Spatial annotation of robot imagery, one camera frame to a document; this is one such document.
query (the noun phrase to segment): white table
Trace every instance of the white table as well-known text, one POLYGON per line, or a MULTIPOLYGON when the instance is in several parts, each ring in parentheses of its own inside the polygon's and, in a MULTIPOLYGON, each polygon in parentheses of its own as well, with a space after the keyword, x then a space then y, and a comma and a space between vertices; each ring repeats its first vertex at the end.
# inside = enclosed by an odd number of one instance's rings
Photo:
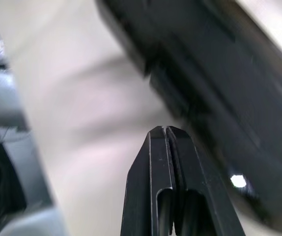
MULTIPOLYGON (((177 122, 92 0, 0 0, 0 35, 70 235, 118 236, 147 132, 177 122)), ((239 216, 247 235, 280 235, 239 216)))

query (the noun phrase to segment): white surface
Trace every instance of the white surface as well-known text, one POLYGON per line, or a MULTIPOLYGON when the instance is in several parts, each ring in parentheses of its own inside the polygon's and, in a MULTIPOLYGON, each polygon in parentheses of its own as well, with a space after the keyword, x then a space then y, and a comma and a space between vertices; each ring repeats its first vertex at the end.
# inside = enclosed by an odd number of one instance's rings
MULTIPOLYGON (((0 0, 0 33, 70 235, 118 236, 129 167, 175 121, 93 1, 0 0)), ((279 235, 240 218, 247 235, 279 235)))

